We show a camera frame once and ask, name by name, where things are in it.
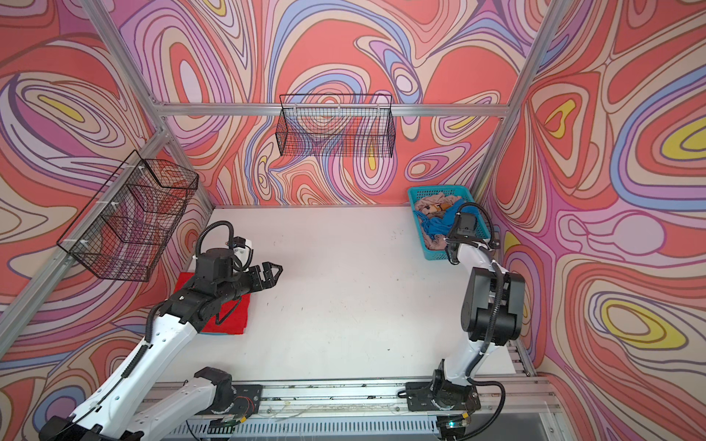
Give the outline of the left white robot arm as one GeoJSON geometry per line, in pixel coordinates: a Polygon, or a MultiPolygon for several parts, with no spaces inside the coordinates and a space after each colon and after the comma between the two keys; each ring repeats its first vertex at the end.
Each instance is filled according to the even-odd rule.
{"type": "Polygon", "coordinates": [[[222,307],[274,288],[283,268],[255,265],[250,242],[227,220],[208,225],[196,242],[195,273],[168,299],[154,306],[145,336],[118,370],[68,417],[54,416],[41,440],[161,440],[199,413],[227,415],[236,404],[232,376],[215,367],[197,371],[177,391],[139,409],[181,350],[210,322],[221,323],[222,307]]]}

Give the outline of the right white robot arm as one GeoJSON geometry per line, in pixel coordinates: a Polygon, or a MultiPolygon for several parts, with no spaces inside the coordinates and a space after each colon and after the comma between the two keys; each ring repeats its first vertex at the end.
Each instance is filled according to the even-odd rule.
{"type": "Polygon", "coordinates": [[[456,209],[445,242],[447,260],[463,266],[469,279],[460,312],[461,345],[439,368],[445,382],[466,387],[496,349],[520,336],[525,279],[496,259],[500,240],[489,213],[475,202],[456,209]]]}

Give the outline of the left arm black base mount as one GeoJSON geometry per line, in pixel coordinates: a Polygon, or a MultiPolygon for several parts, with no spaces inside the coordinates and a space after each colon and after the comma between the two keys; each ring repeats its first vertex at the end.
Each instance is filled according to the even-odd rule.
{"type": "Polygon", "coordinates": [[[232,376],[215,367],[204,367],[193,378],[209,380],[215,387],[213,403],[199,415],[250,417],[258,413],[264,387],[255,383],[233,383],[232,376]]]}

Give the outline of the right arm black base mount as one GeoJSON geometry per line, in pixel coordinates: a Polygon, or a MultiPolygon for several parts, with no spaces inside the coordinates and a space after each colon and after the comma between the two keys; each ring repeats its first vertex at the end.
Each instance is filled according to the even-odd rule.
{"type": "Polygon", "coordinates": [[[429,381],[406,382],[397,397],[406,401],[411,412],[475,413],[482,407],[476,387],[450,382],[441,369],[436,369],[429,381]]]}

